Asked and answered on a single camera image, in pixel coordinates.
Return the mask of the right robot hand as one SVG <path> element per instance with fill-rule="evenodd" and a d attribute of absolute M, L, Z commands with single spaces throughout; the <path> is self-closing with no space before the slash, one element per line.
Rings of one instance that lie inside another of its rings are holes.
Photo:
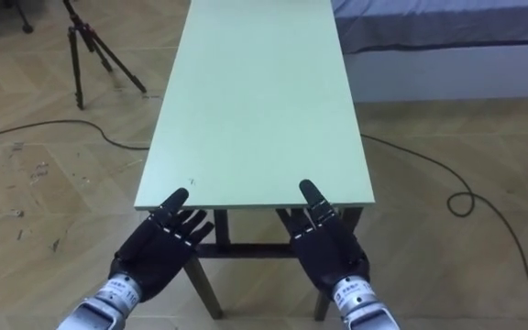
<path fill-rule="evenodd" d="M 351 229 L 317 186 L 305 179 L 299 189 L 307 202 L 304 211 L 276 211 L 290 236 L 296 255 L 313 286 L 331 296 L 347 277 L 370 280 L 369 259 Z"/>

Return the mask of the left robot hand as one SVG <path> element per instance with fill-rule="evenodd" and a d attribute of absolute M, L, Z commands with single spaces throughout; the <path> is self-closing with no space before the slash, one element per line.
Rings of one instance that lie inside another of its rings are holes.
<path fill-rule="evenodd" d="M 215 228 L 205 219 L 207 212 L 182 209 L 188 198 L 186 189 L 174 191 L 114 254 L 108 277 L 123 275 L 133 280 L 142 303 L 166 288 Z"/>

